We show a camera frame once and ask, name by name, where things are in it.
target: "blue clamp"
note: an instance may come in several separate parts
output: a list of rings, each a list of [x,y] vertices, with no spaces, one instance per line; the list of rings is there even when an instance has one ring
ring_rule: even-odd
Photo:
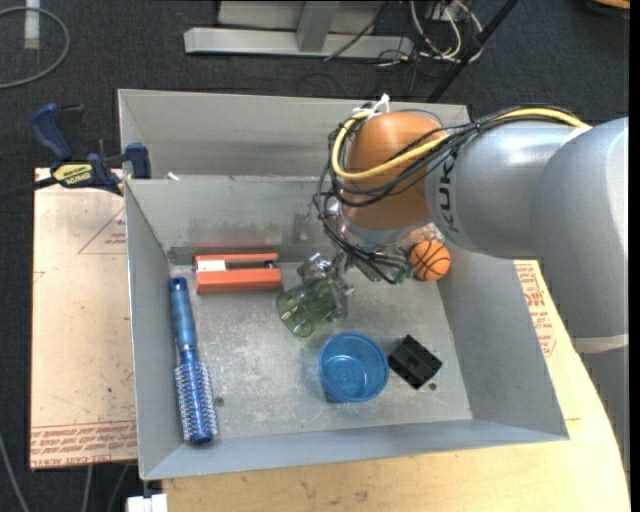
[[[74,161],[73,149],[64,131],[60,129],[60,116],[65,116],[71,128],[78,124],[82,114],[82,106],[69,107],[58,112],[55,103],[40,108],[29,122],[31,131],[40,144],[49,148],[56,155],[56,162],[51,166],[51,183],[59,183],[66,188],[92,187],[122,194],[122,179],[111,171],[111,166],[126,161],[131,162],[132,177],[148,179],[151,177],[151,163],[147,149],[139,142],[129,144],[125,152],[115,157],[104,158],[97,153],[90,153],[84,161]]]

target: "gray metal bin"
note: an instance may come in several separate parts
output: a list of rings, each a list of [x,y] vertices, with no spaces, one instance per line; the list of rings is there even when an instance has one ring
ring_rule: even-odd
[[[348,319],[311,337],[278,318],[278,292],[194,293],[201,356],[213,376],[220,434],[182,440],[169,275],[193,283],[204,252],[274,250],[283,286],[315,251],[331,255],[311,205],[326,139],[362,101],[155,91],[119,92],[123,147],[142,142],[153,177],[128,180],[126,222],[139,467],[143,479],[321,464],[566,438],[514,262],[451,247],[445,279],[370,283],[357,270]],[[432,110],[445,125],[464,107]],[[179,181],[167,179],[172,172]],[[317,357],[356,330],[389,351],[411,334],[443,366],[416,391],[395,373],[370,402],[324,399]]]

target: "black object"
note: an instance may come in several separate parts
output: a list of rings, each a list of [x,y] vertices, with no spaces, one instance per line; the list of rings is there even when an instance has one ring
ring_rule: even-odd
[[[420,389],[442,366],[442,361],[408,334],[387,360],[389,367],[414,389]]]

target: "clear green plastic object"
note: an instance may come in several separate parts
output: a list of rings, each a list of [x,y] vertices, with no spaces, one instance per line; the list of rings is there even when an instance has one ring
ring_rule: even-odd
[[[327,278],[313,279],[277,298],[278,314],[296,336],[306,338],[318,324],[329,318],[336,308],[335,297]]]

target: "hairbrush handle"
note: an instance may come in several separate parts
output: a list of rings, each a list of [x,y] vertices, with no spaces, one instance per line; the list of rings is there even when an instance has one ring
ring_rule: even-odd
[[[198,360],[195,321],[186,279],[169,279],[169,292],[173,330],[180,352],[174,378],[184,439],[192,444],[203,444],[218,433],[211,375]]]

